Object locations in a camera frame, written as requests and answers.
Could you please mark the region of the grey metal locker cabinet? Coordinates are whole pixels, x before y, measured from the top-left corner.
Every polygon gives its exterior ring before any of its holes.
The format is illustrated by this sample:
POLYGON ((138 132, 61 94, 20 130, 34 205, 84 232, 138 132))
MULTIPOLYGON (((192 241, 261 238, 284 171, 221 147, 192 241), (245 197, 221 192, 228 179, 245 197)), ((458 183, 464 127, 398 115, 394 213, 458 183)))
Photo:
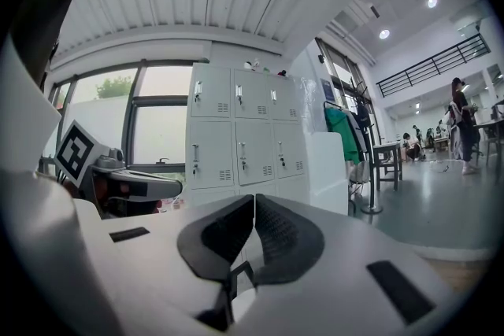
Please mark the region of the grey metal locker cabinet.
POLYGON ((309 200, 306 144, 289 77, 194 65, 185 144, 189 206, 244 194, 309 200))

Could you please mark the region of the black balcony railing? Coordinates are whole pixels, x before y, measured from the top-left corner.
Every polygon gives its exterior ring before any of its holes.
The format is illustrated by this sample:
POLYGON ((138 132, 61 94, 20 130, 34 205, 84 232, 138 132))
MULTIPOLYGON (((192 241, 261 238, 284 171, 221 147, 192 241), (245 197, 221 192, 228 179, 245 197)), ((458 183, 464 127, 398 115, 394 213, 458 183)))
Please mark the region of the black balcony railing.
POLYGON ((389 97, 400 91, 414 87, 428 79, 435 78, 461 65, 491 52, 481 34, 473 35, 446 48, 392 76, 377 82, 381 96, 389 97))

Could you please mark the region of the white hanging bag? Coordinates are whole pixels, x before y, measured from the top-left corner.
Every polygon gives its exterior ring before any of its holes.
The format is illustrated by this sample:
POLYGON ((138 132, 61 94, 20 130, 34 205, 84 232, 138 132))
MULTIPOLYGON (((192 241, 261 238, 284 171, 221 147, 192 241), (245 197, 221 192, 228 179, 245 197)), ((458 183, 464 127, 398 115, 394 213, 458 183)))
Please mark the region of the white hanging bag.
POLYGON ((361 161, 355 164, 349 174, 351 184, 366 184, 370 181, 370 165, 368 161, 361 161))

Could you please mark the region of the long black work table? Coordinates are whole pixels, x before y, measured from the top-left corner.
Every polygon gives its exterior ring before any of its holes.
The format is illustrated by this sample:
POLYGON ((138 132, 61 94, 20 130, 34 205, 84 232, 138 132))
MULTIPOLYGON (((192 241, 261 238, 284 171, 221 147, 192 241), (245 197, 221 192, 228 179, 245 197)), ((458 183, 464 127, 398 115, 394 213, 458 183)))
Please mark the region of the long black work table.
POLYGON ((489 165, 490 146, 494 145, 496 150, 495 182, 498 183, 504 171, 502 167, 504 163, 504 99, 491 107, 491 119, 477 124, 475 129, 490 132, 490 137, 487 139, 486 165, 489 165))

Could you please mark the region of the black-framed window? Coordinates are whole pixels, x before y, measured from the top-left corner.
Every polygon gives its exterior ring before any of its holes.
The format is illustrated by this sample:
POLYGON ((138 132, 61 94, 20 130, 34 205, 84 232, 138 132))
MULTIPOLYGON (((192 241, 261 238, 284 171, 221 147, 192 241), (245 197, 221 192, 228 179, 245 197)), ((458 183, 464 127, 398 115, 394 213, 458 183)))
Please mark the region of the black-framed window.
POLYGON ((72 122, 100 143, 118 148, 125 164, 185 180, 187 96, 193 64, 141 60, 56 81, 48 98, 61 114, 38 170, 57 176, 53 159, 72 122))

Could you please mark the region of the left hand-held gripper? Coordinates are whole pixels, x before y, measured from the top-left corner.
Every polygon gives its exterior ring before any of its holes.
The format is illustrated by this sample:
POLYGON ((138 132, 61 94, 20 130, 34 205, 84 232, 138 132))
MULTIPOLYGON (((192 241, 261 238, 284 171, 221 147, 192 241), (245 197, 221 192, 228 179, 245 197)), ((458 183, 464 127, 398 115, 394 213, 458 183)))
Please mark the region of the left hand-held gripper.
POLYGON ((182 193, 179 180, 125 168, 123 152, 101 144, 73 121, 57 148, 54 162, 66 175, 64 187, 77 198, 95 205, 110 199, 159 201, 182 193))

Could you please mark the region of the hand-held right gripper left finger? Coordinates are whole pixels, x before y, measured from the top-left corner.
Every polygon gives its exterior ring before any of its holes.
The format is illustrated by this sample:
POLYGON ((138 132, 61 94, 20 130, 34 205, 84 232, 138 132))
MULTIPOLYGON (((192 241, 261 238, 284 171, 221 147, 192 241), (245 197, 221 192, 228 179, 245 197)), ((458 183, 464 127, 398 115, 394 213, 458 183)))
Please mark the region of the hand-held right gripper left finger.
POLYGON ((246 195, 103 221, 124 334, 249 336, 232 314, 232 265, 253 218, 254 198, 246 195))

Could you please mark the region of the wooden step platform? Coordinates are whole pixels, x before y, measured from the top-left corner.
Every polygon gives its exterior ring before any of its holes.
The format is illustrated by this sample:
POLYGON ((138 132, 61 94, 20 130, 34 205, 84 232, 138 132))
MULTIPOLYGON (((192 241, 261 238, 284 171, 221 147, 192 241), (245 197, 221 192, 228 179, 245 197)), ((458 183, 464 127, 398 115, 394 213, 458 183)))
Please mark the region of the wooden step platform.
POLYGON ((448 261, 424 259, 458 293, 469 292, 487 272, 488 260, 448 261))

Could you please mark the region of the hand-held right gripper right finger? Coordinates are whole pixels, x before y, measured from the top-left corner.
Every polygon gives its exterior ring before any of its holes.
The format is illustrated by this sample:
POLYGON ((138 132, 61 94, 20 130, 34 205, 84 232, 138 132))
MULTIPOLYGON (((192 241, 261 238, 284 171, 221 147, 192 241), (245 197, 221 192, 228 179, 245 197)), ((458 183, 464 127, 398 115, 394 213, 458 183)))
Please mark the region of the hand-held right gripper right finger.
POLYGON ((376 228, 277 197, 256 197, 265 263, 235 336, 422 336, 444 321, 451 288, 376 228))

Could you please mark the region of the black-legged white-top table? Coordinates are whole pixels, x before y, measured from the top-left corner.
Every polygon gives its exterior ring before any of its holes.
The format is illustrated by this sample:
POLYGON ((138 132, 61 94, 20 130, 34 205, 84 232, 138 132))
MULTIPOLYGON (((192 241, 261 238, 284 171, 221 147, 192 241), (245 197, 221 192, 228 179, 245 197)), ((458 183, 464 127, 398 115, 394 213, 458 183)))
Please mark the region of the black-legged white-top table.
POLYGON ((402 181, 402 155, 400 142, 389 142, 373 147, 376 190, 381 190, 381 183, 393 183, 398 189, 402 181))

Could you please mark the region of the dark garment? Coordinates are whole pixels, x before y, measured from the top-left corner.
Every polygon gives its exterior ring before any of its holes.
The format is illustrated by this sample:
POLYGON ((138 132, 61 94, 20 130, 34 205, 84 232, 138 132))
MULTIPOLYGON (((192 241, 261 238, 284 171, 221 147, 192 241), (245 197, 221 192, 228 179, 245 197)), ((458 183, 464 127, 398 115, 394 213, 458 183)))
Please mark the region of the dark garment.
POLYGON ((372 155, 372 123, 367 108, 357 104, 357 112, 346 112, 358 151, 359 161, 372 155))

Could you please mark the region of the green garment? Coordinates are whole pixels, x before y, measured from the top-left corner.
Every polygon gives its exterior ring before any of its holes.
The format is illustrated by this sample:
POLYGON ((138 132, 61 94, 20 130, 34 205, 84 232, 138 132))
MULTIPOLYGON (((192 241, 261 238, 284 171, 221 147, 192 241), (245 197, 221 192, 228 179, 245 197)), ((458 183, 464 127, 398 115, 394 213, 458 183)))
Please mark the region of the green garment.
POLYGON ((333 108, 325 109, 324 115, 328 131, 338 133, 341 136, 345 161, 358 164, 361 160, 347 115, 340 109, 333 108))

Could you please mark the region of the black coat rack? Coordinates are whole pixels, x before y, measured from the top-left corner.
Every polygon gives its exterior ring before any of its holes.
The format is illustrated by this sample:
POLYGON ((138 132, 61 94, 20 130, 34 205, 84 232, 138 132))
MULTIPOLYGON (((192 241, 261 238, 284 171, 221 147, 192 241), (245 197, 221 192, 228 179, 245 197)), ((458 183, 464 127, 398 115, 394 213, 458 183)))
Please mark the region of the black coat rack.
POLYGON ((375 173, 375 157, 374 157, 374 149, 375 140, 373 133, 374 123, 372 122, 368 105, 370 104, 369 100, 365 96, 365 91, 367 87, 365 87, 362 91, 358 90, 358 86, 363 84, 361 81, 358 85, 355 85, 354 80, 350 80, 350 84, 352 86, 353 91, 353 99, 356 105, 356 122, 358 124, 358 130, 361 133, 363 144, 365 145, 365 149, 361 148, 362 156, 364 160, 359 164, 352 167, 350 172, 350 185, 354 187, 354 190, 350 192, 349 201, 354 206, 353 214, 356 214, 357 207, 355 201, 353 200, 353 195, 357 193, 358 190, 363 191, 364 185, 366 183, 370 186, 370 194, 369 201, 367 205, 363 205, 360 207, 361 212, 369 216, 375 216, 382 213, 382 208, 378 206, 376 202, 375 196, 375 187, 376 187, 376 173, 375 173))

